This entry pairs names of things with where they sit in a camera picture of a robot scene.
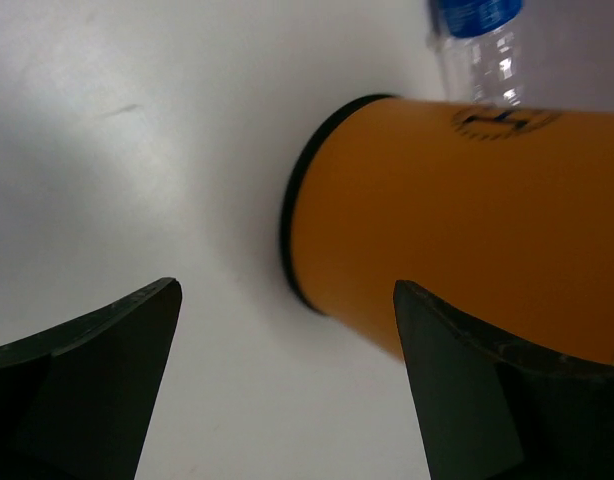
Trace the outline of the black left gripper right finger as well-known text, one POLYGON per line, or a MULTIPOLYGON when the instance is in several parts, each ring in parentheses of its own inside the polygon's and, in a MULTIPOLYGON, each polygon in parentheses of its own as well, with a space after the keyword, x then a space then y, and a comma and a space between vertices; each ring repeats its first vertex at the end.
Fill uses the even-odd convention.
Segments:
POLYGON ((614 366, 536 345, 416 283, 393 294, 434 479, 614 479, 614 366))

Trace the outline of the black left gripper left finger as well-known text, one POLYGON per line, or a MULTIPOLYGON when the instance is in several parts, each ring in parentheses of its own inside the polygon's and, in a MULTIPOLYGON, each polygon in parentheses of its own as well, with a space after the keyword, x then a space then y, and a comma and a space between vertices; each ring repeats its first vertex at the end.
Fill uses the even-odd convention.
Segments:
POLYGON ((132 479, 182 288, 159 279, 0 346, 0 479, 132 479))

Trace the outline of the white connector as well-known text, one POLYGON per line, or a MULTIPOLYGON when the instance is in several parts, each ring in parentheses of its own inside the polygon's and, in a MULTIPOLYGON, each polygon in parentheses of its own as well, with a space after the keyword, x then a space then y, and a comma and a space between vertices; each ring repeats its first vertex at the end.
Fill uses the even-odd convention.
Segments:
POLYGON ((447 99, 517 106, 522 100, 518 0, 431 1, 431 47, 447 99))

